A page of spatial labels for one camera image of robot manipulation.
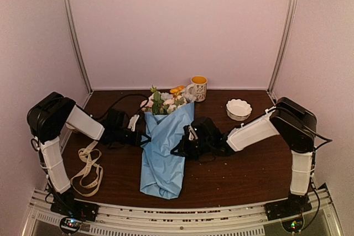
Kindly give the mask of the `blue wrapping paper sheet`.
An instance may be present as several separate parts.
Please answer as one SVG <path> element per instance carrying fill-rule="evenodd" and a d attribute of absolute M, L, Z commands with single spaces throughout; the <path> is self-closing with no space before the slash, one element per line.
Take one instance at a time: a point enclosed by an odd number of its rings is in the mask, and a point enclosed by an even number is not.
<path fill-rule="evenodd" d="M 166 200 L 178 198 L 183 185 L 185 158 L 172 155 L 194 120 L 195 105 L 188 103 L 171 114 L 145 113 L 146 133 L 151 141 L 142 146 L 140 192 Z"/>

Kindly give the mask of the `white flower stem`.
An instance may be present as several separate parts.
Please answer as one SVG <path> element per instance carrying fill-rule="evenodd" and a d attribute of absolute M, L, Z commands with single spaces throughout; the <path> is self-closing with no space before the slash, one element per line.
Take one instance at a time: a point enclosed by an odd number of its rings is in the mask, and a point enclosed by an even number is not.
<path fill-rule="evenodd" d="M 166 114 L 171 114 L 175 110 L 181 108 L 186 104 L 187 104 L 186 99 L 183 96 L 179 95 L 177 97 L 173 97 L 171 99 L 164 101 L 163 110 L 165 111 Z"/>

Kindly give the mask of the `orange flower stem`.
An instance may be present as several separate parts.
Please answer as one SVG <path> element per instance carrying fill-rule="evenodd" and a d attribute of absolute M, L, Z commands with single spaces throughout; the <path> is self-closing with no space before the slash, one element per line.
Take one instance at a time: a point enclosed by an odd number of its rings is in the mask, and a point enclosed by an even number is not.
<path fill-rule="evenodd" d="M 182 91 L 185 89 L 185 86 L 184 85 L 180 85 L 180 86 L 177 86 L 177 87 L 174 87 L 172 89 L 170 89 L 170 93 L 174 96 L 178 96 L 182 93 Z"/>

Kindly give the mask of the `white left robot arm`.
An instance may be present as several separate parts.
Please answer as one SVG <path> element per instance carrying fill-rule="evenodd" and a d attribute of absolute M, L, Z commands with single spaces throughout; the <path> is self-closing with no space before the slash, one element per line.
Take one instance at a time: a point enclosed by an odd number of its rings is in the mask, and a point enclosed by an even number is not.
<path fill-rule="evenodd" d="M 103 167 L 97 158 L 97 145 L 113 143 L 138 146 L 143 149 L 140 191 L 163 199 L 178 198 L 183 184 L 185 160 L 173 155 L 172 149 L 183 136 L 183 128 L 194 118 L 195 106 L 182 97 L 163 97 L 162 114 L 144 114 L 145 130 L 137 129 L 140 116 L 132 116 L 123 125 L 125 113 L 110 107 L 100 118 L 86 113 L 76 102 L 53 92 L 30 109 L 27 122 L 32 134 L 32 147 L 40 156 L 49 185 L 59 194 L 75 190 L 84 197 L 95 195 L 103 179 Z M 62 157 L 60 136 L 64 128 L 82 133 L 91 143 L 79 150 L 85 167 L 76 175 L 80 180 L 96 174 L 87 185 L 74 185 L 68 177 Z"/>

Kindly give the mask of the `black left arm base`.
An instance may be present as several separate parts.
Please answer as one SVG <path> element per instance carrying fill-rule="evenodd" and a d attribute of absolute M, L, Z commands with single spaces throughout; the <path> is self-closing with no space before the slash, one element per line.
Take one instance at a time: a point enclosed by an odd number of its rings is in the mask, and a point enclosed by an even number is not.
<path fill-rule="evenodd" d="M 96 220 L 99 205 L 90 202 L 78 201 L 74 190 L 68 189 L 63 193 L 54 191 L 54 200 L 50 210 L 63 216 L 72 217 L 80 221 L 94 222 Z"/>

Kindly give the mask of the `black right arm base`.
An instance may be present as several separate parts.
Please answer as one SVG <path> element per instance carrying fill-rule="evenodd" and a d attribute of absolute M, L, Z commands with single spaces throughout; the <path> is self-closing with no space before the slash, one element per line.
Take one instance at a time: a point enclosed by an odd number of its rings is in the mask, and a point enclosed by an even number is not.
<path fill-rule="evenodd" d="M 291 192 L 288 193 L 286 199 L 268 202 L 264 205 L 264 208 L 269 221 L 299 216 L 304 211 L 312 210 L 308 193 L 296 195 Z"/>

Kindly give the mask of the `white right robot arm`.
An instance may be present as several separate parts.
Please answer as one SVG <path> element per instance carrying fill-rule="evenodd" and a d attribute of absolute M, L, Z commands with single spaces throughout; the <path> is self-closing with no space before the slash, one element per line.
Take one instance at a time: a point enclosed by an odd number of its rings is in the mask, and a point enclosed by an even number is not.
<path fill-rule="evenodd" d="M 284 210 L 294 215 L 305 205 L 312 159 L 315 152 L 317 118 L 289 98 L 280 98 L 275 106 L 266 109 L 247 124 L 241 124 L 223 134 L 209 117 L 198 117 L 183 127 L 184 135 L 171 150 L 172 155 L 197 160 L 204 153 L 231 156 L 244 148 L 270 137 L 280 135 L 292 154 L 290 194 Z"/>

